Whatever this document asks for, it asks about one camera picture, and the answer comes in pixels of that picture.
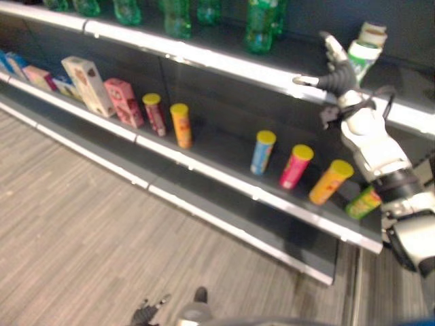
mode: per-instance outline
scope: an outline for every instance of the green plastic bottle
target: green plastic bottle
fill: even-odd
[[[278,0],[249,0],[245,43],[250,52],[267,53],[273,42]]]
[[[172,37],[190,38],[189,0],[164,0],[164,29]]]
[[[76,12],[87,17],[97,17],[101,13],[97,0],[73,0]]]
[[[142,21],[137,0],[114,0],[115,16],[123,25],[139,25]]]
[[[43,0],[43,4],[55,12],[66,12],[69,7],[67,0]]]
[[[220,0],[198,0],[196,15],[201,24],[216,25],[220,21]]]
[[[273,35],[276,37],[280,37],[283,34],[284,20],[287,15],[287,3],[288,0],[279,0],[278,2],[275,20],[272,23]]]
[[[164,12],[164,0],[158,0],[158,9]]]

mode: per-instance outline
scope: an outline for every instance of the product box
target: product box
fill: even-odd
[[[105,117],[115,113],[100,74],[92,61],[69,56],[62,60],[62,65],[89,110]]]
[[[133,128],[143,125],[143,117],[131,85],[121,79],[111,78],[104,82],[104,86],[121,122]]]
[[[25,59],[23,59],[16,53],[8,52],[6,54],[6,60],[7,63],[9,63],[9,65],[12,67],[12,70],[14,70],[14,73],[17,74],[17,76],[20,76],[21,78],[27,80],[26,75],[22,72],[22,69],[29,65]]]
[[[14,73],[13,68],[6,60],[6,53],[0,50],[0,68],[2,68],[7,73]]]
[[[52,80],[52,75],[43,69],[29,65],[22,69],[27,79],[35,86],[43,88],[44,90],[57,90]]]
[[[78,101],[83,102],[82,97],[80,96],[79,92],[77,91],[77,88],[73,85],[73,82],[69,77],[67,76],[56,76],[53,78],[53,82],[56,85],[59,92],[62,94],[72,97]]]

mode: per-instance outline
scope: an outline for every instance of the white box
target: white box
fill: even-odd
[[[92,61],[69,56],[62,60],[62,65],[90,111],[105,117],[115,114],[114,106]]]

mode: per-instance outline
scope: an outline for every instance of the orange can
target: orange can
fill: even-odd
[[[322,205],[353,175],[353,167],[343,160],[332,161],[330,167],[310,191],[309,197],[313,204]]]
[[[175,136],[181,148],[192,146],[192,132],[189,122],[189,107],[183,103],[171,106],[172,121],[174,123]]]

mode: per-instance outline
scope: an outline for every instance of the white shelf edge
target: white shelf edge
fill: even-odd
[[[298,74],[258,64],[235,56],[192,46],[183,41],[162,37],[106,22],[89,20],[85,34],[104,37],[140,50],[151,51],[165,58],[189,65],[220,71],[268,86],[278,92],[315,103],[333,101],[326,92],[316,88],[300,87],[293,83]]]
[[[189,213],[192,213],[193,215],[200,217],[201,219],[205,220],[206,222],[218,227],[221,230],[224,230],[225,232],[235,236],[236,238],[250,244],[251,246],[260,249],[261,251],[269,254],[270,256],[274,257],[275,259],[278,259],[279,261],[282,261],[283,263],[292,266],[293,268],[296,268],[302,273],[305,273],[327,285],[331,285],[333,282],[333,278],[316,270],[315,268],[312,268],[311,266],[308,266],[301,261],[293,258],[292,256],[284,253],[283,251],[280,251],[279,249],[276,249],[275,247],[270,246],[269,244],[266,244],[265,242],[255,238],[254,236],[248,234],[242,229],[236,228],[235,226],[226,223],[225,221],[222,221],[216,216],[213,216],[212,214],[207,213],[206,211],[199,209],[198,207],[194,206],[193,204],[190,204],[186,202],[185,200],[182,200],[178,198],[177,196],[170,194],[159,187],[156,187],[154,185],[150,185],[148,190],[155,194],[156,196],[159,196],[169,202],[172,202],[174,205],[188,211]]]
[[[0,69],[0,80],[2,82],[8,83],[10,77],[11,75],[9,73],[6,73],[5,71]]]
[[[11,108],[9,105],[6,105],[2,102],[0,102],[0,109],[2,109],[4,112],[7,112],[8,114],[16,117],[18,120],[24,122],[25,124],[28,124],[34,128],[36,128],[37,122],[24,114],[21,114],[20,112],[17,112],[13,108]]]
[[[148,186],[150,185],[147,181],[141,179],[140,177],[129,173],[128,171],[124,170],[120,166],[111,163],[110,161],[102,158],[101,156],[98,156],[95,153],[92,153],[91,151],[87,150],[86,148],[78,145],[77,143],[74,143],[73,141],[70,141],[69,139],[65,138],[64,136],[60,135],[59,133],[45,127],[44,125],[36,122],[35,120],[32,120],[25,115],[21,114],[14,108],[0,102],[0,109],[4,110],[4,112],[7,112],[8,114],[16,117],[17,119],[25,122],[26,124],[34,127],[36,130],[42,132],[43,134],[53,138],[55,141],[58,141],[59,143],[63,144],[64,146],[82,154],[83,156],[87,157],[88,159],[100,164],[101,166],[104,166],[108,170],[116,173],[117,175],[120,175],[121,177],[124,177],[125,179],[128,179],[131,183],[138,185],[139,187],[142,187],[143,189],[147,190]]]
[[[59,95],[54,92],[46,92],[45,90],[39,89],[36,86],[32,86],[16,77],[10,77],[9,84],[86,121],[92,122],[93,124],[96,124],[124,139],[127,139],[131,142],[134,142],[136,139],[136,134],[134,132],[131,132],[117,124],[110,122],[104,117],[100,117],[88,111],[84,108],[84,106],[78,107],[78,105],[73,104],[72,101],[69,102],[65,99],[62,99],[61,97],[63,97],[63,95]]]
[[[85,111],[84,109],[77,107],[77,105],[66,101],[66,99],[62,99],[61,97],[63,96],[61,95],[54,96],[15,77],[10,78],[10,84],[17,88],[20,88],[21,90],[24,90],[25,92],[28,92],[29,94],[32,94],[33,96],[40,98],[43,101],[47,101],[78,117],[82,117],[83,119],[97,126],[100,126],[110,132],[116,134],[124,134],[125,132],[127,134],[131,134],[130,138],[125,138],[128,140],[132,139],[132,141],[135,141],[136,144],[144,148],[150,149],[156,153],[159,153],[160,155],[167,157],[170,160],[183,164],[190,170],[196,170],[208,177],[211,177],[212,179],[215,179],[221,183],[230,186],[233,189],[243,192],[244,194],[251,196],[253,200],[259,200],[265,204],[269,204],[272,207],[275,207],[276,209],[292,214],[297,218],[307,223],[310,223],[311,225],[314,225],[315,227],[318,227],[325,232],[329,232],[339,237],[342,241],[352,242],[353,244],[364,247],[365,249],[368,249],[374,253],[380,253],[383,248],[383,244],[381,242],[366,238],[357,232],[354,232],[337,223],[325,219],[321,215],[315,214],[311,211],[308,211],[307,209],[296,206],[295,204],[292,204],[287,200],[284,200],[278,196],[266,192],[258,186],[252,185],[248,182],[233,177],[228,173],[222,172],[217,168],[195,160],[194,158],[191,158],[186,154],[181,153],[180,151],[176,151],[174,149],[161,145],[151,139],[144,137],[143,135],[135,134],[134,132],[123,128],[122,126],[113,124],[104,117],[99,117],[89,111]]]
[[[180,152],[173,151],[172,149],[167,149],[163,145],[157,144],[143,136],[137,137],[137,144],[146,147],[157,153],[162,153],[160,148],[164,148],[166,157],[176,160],[189,168],[189,170],[195,170],[200,172],[212,179],[215,179],[225,185],[230,186],[244,194],[251,196],[252,200],[259,200],[265,204],[269,204],[276,209],[285,211],[289,214],[296,216],[297,218],[318,227],[321,230],[325,230],[335,236],[338,236],[344,242],[352,242],[355,245],[364,247],[374,253],[380,253],[383,248],[381,242],[374,241],[369,238],[363,237],[361,234],[347,229],[337,223],[334,223],[328,219],[323,218],[321,215],[312,213],[307,209],[299,207],[287,200],[284,200],[278,196],[275,196],[269,192],[266,192],[262,188],[251,185],[250,183],[244,182],[236,177],[233,177],[227,173],[224,173],[212,166],[206,165],[198,160],[188,157]]]
[[[0,1],[0,12],[79,32],[83,31],[84,24],[87,21],[86,18],[75,17],[71,14],[52,12],[45,8],[35,7],[34,5],[23,5],[10,1]]]
[[[67,27],[96,38],[104,37],[118,41],[180,63],[196,65],[235,77],[241,77],[255,84],[260,84],[312,103],[335,103],[333,96],[322,90],[294,84],[292,78],[298,75],[297,72],[271,68],[235,56],[211,51],[207,48],[192,46],[169,37],[157,36],[108,22],[100,22],[95,19],[88,20],[70,14],[51,12],[50,10],[11,3],[9,1],[0,0],[0,12],[38,20],[58,27]],[[375,102],[379,109],[383,109],[386,104],[386,101],[382,98],[375,98]],[[427,134],[429,137],[435,137],[435,114],[422,112],[408,105],[396,102],[391,108],[388,120],[414,129],[417,132]]]
[[[64,136],[58,134],[57,132],[45,127],[42,124],[38,124],[36,126],[36,129],[47,136],[53,138],[54,140],[58,141],[59,143],[62,143],[63,145],[67,146],[68,148],[71,148],[72,150],[82,154],[83,156],[87,157],[88,159],[100,164],[101,166],[104,166],[106,169],[116,173],[117,175],[120,175],[121,177],[124,177],[125,179],[140,185],[144,189],[147,189],[149,186],[149,183],[140,179],[139,177],[129,173],[128,171],[124,170],[120,166],[106,160],[105,158],[102,158],[101,156],[98,156],[95,153],[92,153],[91,151],[87,150],[86,148],[74,143],[73,141],[70,141],[69,139],[65,138]]]

